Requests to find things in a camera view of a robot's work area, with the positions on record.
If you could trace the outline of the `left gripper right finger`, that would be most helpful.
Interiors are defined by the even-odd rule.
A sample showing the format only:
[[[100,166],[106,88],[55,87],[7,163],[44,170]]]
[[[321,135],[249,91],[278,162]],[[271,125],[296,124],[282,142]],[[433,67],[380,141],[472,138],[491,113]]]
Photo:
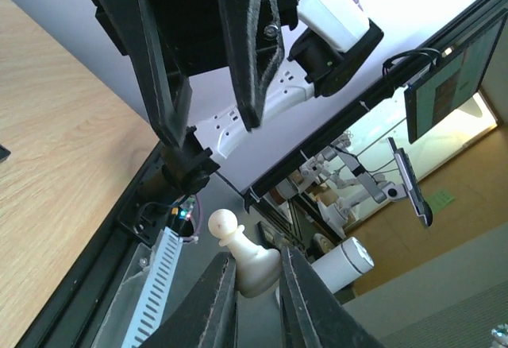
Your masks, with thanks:
[[[381,347],[337,301],[299,249],[281,250],[279,301],[284,347]]]

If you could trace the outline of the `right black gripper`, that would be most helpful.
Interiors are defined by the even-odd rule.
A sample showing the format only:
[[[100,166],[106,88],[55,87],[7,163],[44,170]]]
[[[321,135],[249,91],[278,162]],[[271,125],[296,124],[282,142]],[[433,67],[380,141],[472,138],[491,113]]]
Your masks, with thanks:
[[[283,62],[281,28],[296,26],[298,0],[91,1],[98,23],[130,58],[149,123],[164,145],[183,147],[188,76],[227,65],[245,129],[261,126],[267,89]],[[188,76],[162,40],[178,49]]]

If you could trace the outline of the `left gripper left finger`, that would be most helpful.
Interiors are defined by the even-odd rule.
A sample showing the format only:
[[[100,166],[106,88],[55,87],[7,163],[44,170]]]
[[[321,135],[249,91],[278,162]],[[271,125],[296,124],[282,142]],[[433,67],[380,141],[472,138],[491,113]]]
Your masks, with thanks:
[[[186,298],[141,345],[150,347],[236,347],[237,265],[231,253],[210,262]]]

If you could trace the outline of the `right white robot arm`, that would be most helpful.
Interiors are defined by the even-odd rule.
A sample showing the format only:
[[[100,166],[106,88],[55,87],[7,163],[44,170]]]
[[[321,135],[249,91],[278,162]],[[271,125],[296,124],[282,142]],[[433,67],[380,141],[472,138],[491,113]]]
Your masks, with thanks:
[[[197,194],[254,129],[335,95],[383,38],[359,0],[91,1],[162,145],[146,199]]]

